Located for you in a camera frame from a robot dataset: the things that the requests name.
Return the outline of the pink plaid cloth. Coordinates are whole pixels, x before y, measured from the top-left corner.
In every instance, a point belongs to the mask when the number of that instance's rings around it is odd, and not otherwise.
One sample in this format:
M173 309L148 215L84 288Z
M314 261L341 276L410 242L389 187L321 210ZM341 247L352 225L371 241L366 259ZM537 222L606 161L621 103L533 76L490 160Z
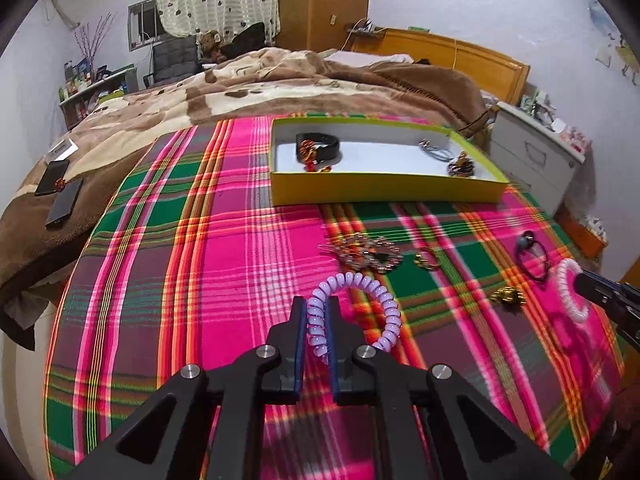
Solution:
M272 117L162 136L122 181L63 294L44 380L49 474L64 479L186 365L263 344L306 300L299 401L266 411L266 479L370 479L369 417L332 398L326 307L402 364L444 363L560 465L588 451L624 372L608 317L568 286L574 252L527 195L495 204L276 206ZM548 250L526 278L515 243ZM520 310L490 301L519 289Z

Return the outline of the yellow shallow cardboard box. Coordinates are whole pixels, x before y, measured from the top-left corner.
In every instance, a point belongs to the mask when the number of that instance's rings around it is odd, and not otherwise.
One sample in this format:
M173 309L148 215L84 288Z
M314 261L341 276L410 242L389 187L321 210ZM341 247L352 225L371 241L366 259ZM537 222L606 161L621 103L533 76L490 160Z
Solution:
M295 136L333 134L340 154L330 172L306 172ZM357 202L491 203L508 179L456 132L418 122L361 117L276 119L270 134L273 203L318 205Z

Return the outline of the black tie with ball beads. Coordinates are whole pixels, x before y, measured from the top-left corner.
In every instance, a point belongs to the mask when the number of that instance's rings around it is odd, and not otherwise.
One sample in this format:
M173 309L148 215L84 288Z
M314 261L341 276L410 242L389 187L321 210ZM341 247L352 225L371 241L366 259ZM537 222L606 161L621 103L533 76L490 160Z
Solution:
M544 284L548 281L551 269L547 248L539 240L536 234L524 231L515 243L515 263L526 278L535 283Z

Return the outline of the white desk shelf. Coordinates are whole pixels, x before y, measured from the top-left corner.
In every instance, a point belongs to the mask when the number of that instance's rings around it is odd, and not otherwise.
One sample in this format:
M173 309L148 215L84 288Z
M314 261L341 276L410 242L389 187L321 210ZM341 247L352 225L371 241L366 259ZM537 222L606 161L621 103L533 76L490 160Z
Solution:
M79 125L99 104L139 90L137 67L134 64L105 76L80 89L58 104L68 131Z

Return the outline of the grey drawer nightstand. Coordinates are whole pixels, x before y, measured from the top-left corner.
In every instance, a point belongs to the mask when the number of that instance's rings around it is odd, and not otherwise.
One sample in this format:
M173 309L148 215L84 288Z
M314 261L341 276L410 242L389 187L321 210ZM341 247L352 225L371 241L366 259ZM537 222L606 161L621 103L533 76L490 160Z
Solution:
M551 217L586 159L552 130L502 101L497 103L488 156Z

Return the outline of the black phone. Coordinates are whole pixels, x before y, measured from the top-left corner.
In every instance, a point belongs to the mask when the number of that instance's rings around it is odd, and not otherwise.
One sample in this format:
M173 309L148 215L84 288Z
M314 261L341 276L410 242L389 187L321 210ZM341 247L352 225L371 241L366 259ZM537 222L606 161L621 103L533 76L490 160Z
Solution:
M68 182L65 188L58 193L46 220L48 230L62 226L70 218L83 184L83 178L75 179Z

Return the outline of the wooden headboard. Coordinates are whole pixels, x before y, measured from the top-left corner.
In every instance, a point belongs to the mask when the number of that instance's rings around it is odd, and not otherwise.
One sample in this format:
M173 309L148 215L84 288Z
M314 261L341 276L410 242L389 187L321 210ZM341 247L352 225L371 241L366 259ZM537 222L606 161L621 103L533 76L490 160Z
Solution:
M353 34L350 50L389 56L408 54L415 61L426 58L434 66L451 68L474 80L482 89L503 102L520 102L530 67L515 58L470 42L388 28L380 36Z

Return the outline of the small gold bead ornament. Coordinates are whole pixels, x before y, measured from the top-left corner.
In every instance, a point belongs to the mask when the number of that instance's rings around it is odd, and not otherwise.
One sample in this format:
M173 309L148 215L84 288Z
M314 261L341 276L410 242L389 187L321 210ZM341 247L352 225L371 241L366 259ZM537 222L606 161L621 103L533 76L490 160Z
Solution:
M512 286L502 286L495 290L490 295L490 301L493 304L498 304L510 310L520 310L522 305L525 304L525 298L522 292Z

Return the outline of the black wallet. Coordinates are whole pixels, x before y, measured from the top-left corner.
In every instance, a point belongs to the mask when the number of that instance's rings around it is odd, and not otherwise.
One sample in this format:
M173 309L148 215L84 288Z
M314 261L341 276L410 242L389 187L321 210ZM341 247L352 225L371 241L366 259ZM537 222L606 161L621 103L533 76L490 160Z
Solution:
M58 192L64 185L64 176L70 166L67 159L50 162L36 187L35 196L46 196Z

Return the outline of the black office chair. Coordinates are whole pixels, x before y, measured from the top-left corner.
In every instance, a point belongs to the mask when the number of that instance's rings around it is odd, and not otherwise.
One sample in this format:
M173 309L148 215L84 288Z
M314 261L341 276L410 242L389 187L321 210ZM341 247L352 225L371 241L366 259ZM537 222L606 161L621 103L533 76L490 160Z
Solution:
M200 69L196 38L172 37L152 47L152 70L143 82L146 88L158 87L186 79Z

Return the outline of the wooden wardrobe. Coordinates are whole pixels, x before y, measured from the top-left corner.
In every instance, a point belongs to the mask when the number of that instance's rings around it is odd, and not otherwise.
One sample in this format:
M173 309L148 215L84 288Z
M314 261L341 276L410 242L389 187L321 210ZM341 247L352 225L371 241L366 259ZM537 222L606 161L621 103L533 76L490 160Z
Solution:
M369 0L279 0L276 45L288 50L341 49L350 26L368 16Z

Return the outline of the black wristband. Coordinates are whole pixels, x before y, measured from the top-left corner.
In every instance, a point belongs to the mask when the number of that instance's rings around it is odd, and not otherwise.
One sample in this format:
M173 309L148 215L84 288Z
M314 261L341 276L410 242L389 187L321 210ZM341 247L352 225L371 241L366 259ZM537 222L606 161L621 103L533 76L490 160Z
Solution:
M337 158L340 154L340 140L333 134L321 133L321 132L303 132L297 133L295 136L296 145L296 158L301 162L297 155L297 149L300 142L303 140L314 141L315 144L320 146L320 160L322 162L329 162Z

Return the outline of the brown teddy bear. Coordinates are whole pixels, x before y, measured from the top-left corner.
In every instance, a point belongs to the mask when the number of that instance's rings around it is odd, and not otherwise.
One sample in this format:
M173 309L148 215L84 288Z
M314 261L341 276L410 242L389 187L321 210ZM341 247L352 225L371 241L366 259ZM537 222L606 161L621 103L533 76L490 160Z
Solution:
M201 32L198 35L198 46L200 47L201 60L204 63L218 63L222 57L221 36L216 30Z

